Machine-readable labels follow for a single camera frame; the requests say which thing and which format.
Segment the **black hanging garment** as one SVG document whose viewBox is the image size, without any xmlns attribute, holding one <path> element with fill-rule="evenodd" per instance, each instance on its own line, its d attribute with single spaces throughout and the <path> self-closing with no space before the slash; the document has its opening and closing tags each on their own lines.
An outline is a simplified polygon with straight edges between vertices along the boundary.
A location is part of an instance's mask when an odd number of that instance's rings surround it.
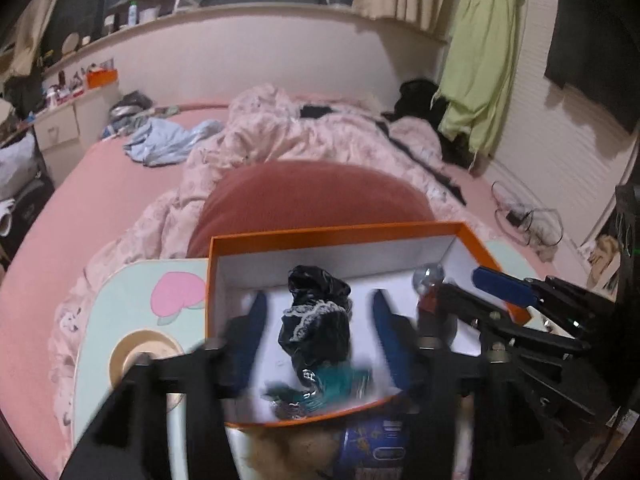
<svg viewBox="0 0 640 480">
<path fill-rule="evenodd" d="M 558 0 L 544 76 L 639 125 L 639 0 Z"/>
</svg>

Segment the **blue tin box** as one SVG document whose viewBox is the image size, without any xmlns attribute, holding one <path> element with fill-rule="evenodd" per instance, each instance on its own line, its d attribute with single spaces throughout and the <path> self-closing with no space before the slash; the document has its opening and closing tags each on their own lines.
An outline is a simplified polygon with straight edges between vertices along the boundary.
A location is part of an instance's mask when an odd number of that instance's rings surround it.
<svg viewBox="0 0 640 480">
<path fill-rule="evenodd" d="M 408 431 L 396 418 L 378 416 L 347 427 L 333 466 L 333 478 L 341 480 L 396 480 L 408 444 Z"/>
</svg>

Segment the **green hanging garment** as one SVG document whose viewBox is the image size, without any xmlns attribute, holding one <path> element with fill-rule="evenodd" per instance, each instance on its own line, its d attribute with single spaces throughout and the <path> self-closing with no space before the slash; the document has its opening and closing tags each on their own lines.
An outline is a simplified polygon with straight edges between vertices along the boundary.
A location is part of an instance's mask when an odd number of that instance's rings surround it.
<svg viewBox="0 0 640 480">
<path fill-rule="evenodd" d="M 515 75 L 525 0 L 460 0 L 435 94 L 447 102 L 438 130 L 465 136 L 469 151 L 489 156 L 500 136 Z"/>
</svg>

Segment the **red round cushion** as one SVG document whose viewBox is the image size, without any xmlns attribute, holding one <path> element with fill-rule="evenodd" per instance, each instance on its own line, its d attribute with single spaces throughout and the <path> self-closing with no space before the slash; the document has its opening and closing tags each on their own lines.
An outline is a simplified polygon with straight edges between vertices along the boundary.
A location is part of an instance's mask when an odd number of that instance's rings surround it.
<svg viewBox="0 0 640 480">
<path fill-rule="evenodd" d="M 264 162 L 220 180 L 186 255 L 206 257 L 214 236 L 434 219 L 426 196 L 384 172 L 321 160 Z"/>
</svg>

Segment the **orange cardboard box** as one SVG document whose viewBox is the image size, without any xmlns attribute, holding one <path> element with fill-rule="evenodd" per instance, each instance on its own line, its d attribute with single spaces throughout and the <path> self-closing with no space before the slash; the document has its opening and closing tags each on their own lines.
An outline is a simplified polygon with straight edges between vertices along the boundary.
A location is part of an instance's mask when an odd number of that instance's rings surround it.
<svg viewBox="0 0 640 480">
<path fill-rule="evenodd" d="M 206 334 L 259 301 L 264 327 L 228 425 L 285 427 L 375 408 L 399 389 L 373 321 L 375 292 L 418 319 L 416 290 L 429 266 L 476 292 L 479 266 L 507 266 L 459 222 L 409 222 L 215 236 L 209 243 Z"/>
</svg>

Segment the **brown fur pompom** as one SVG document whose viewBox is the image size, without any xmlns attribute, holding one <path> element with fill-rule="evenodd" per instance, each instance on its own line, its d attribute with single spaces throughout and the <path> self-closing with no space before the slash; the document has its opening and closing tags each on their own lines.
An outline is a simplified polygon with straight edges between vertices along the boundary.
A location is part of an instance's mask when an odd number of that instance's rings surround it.
<svg viewBox="0 0 640 480">
<path fill-rule="evenodd" d="M 244 462 L 258 479 L 326 479 L 340 452 L 340 433 L 303 425 L 245 431 Z"/>
</svg>

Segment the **pink floral blanket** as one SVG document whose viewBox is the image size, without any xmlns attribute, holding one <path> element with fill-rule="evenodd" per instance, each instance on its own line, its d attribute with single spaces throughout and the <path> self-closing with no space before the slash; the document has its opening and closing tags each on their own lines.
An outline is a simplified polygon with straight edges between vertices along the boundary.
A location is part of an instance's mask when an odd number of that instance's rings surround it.
<svg viewBox="0 0 640 480">
<path fill-rule="evenodd" d="M 96 294 L 116 271 L 139 260 L 186 258 L 206 198 L 231 170 L 312 160 L 374 169 L 404 180 L 428 199 L 436 221 L 467 224 L 481 240 L 497 233 L 468 211 L 435 179 L 442 168 L 436 131 L 423 119 L 386 120 L 360 105 L 327 102 L 318 118 L 303 114 L 304 102 L 263 84 L 230 104 L 221 133 L 200 142 L 183 164 L 179 182 L 85 258 L 74 287 L 55 312 L 49 344 L 54 411 L 70 424 L 79 348 Z"/>
</svg>

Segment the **white drawer cabinet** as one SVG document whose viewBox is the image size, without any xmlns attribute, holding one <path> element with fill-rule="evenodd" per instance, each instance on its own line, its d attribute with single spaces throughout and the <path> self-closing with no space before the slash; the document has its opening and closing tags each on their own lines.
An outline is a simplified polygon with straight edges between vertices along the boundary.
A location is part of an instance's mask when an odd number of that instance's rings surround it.
<svg viewBox="0 0 640 480">
<path fill-rule="evenodd" d="M 58 188 L 98 142 L 110 110 L 122 98 L 118 82 L 89 90 L 36 118 L 35 137 L 47 173 Z"/>
</svg>

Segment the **light blue clothes pile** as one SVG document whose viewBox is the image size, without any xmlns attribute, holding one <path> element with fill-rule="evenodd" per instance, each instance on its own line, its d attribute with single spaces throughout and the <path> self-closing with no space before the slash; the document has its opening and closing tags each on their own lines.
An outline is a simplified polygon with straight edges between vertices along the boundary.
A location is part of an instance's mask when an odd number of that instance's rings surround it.
<svg viewBox="0 0 640 480">
<path fill-rule="evenodd" d="M 104 128 L 100 140 L 123 138 L 125 155 L 145 167 L 182 164 L 200 142 L 221 133 L 224 124 L 218 119 L 205 119 L 186 128 L 172 120 L 179 112 L 178 106 L 170 106 L 119 117 Z"/>
</svg>

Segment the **teal toy car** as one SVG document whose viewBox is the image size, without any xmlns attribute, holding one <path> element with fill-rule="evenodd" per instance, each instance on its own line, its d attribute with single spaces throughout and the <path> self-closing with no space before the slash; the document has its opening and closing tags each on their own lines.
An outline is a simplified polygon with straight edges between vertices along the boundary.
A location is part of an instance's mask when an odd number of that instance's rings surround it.
<svg viewBox="0 0 640 480">
<path fill-rule="evenodd" d="M 305 368 L 300 383 L 300 388 L 284 382 L 266 385 L 262 397 L 269 401 L 278 419 L 319 415 L 334 406 L 365 398 L 374 385 L 369 367 L 350 364 L 323 365 L 315 370 Z"/>
</svg>

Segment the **small orange box on shelf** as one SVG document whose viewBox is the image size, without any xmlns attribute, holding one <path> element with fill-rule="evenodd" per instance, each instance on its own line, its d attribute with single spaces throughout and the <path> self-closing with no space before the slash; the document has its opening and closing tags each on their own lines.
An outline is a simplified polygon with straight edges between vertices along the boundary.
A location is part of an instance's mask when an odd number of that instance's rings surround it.
<svg viewBox="0 0 640 480">
<path fill-rule="evenodd" d="M 118 81 L 118 70 L 89 70 L 86 73 L 86 84 L 89 90 L 108 86 Z"/>
</svg>

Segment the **black lace fabric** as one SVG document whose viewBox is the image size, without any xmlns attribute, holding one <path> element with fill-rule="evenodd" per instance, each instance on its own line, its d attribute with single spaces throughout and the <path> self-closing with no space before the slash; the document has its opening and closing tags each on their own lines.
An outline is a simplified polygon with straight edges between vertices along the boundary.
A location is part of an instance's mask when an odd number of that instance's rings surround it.
<svg viewBox="0 0 640 480">
<path fill-rule="evenodd" d="M 297 378 L 302 370 L 337 365 L 350 355 L 352 289 L 318 266 L 288 272 L 292 304 L 283 311 L 278 343 L 291 358 Z"/>
</svg>

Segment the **silver foil ball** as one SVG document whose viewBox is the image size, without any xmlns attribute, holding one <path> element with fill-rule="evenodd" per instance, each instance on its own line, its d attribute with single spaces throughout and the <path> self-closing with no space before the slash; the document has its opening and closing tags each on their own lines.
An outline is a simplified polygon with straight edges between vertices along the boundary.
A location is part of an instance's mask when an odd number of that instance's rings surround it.
<svg viewBox="0 0 640 480">
<path fill-rule="evenodd" d="M 445 278 L 445 270 L 440 263 L 427 263 L 413 272 L 411 283 L 418 296 L 424 297 L 439 287 Z"/>
</svg>

